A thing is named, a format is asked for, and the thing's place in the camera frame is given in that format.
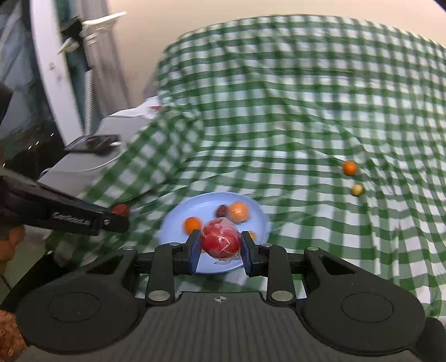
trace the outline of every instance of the black device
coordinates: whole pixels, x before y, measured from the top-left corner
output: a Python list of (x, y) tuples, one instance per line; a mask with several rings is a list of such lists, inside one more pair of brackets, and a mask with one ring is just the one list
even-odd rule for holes
[(65, 147), (65, 151), (103, 155), (114, 148), (113, 144), (120, 144), (120, 141), (118, 135), (80, 136)]
[(175, 298), (174, 276), (194, 274), (200, 251), (198, 230), (151, 253), (124, 247), (31, 292), (16, 314), (30, 345), (18, 361), (446, 361), (445, 330), (414, 295), (316, 247), (289, 254), (244, 231), (245, 271), (268, 277), (266, 297)]
[(128, 217), (84, 202), (30, 180), (6, 168), (0, 168), (0, 240), (6, 239), (15, 225), (85, 235), (99, 235), (101, 229), (123, 233)]

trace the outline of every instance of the yellow ball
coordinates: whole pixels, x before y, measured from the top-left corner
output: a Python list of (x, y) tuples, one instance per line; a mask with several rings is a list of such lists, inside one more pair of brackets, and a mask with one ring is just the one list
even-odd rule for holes
[(351, 193), (354, 196), (361, 196), (363, 194), (363, 192), (364, 192), (364, 187), (362, 187), (361, 185), (354, 185), (351, 188)]

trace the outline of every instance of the circular pad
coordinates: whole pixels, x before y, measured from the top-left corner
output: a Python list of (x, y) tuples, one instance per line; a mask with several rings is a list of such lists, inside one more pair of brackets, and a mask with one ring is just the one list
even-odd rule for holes
[(346, 316), (356, 321), (377, 323), (392, 315), (393, 306), (383, 296), (373, 293), (357, 293), (344, 298), (342, 311)]
[(61, 322), (81, 322), (92, 318), (101, 308), (98, 298), (87, 293), (67, 293), (53, 299), (49, 304), (50, 315)]
[(356, 355), (385, 355), (420, 336), (425, 314), (415, 296), (375, 276), (330, 276), (311, 292), (302, 314), (325, 344)]
[(123, 338), (139, 316), (135, 297), (110, 276), (75, 275), (27, 295), (17, 309), (26, 340), (48, 352), (84, 353)]

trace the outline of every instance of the dark red fruit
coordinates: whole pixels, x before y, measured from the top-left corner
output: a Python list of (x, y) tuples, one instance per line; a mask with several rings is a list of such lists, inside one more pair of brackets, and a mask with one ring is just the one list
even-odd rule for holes
[(224, 218), (227, 215), (227, 206), (226, 205), (220, 205), (217, 211), (215, 212), (216, 218)]
[(209, 221), (201, 230), (201, 247), (215, 259), (227, 260), (240, 255), (240, 232), (226, 218)]

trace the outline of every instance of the floor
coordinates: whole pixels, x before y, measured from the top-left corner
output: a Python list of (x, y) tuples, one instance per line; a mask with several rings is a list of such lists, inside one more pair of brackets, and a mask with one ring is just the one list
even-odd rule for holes
[[(23, 275), (44, 255), (44, 239), (48, 234), (45, 229), (26, 226), (25, 239), (17, 246), (16, 254), (8, 266), (4, 277), (6, 282), (13, 287), (22, 278)], [(0, 279), (0, 303), (9, 293), (9, 288), (5, 282)]]

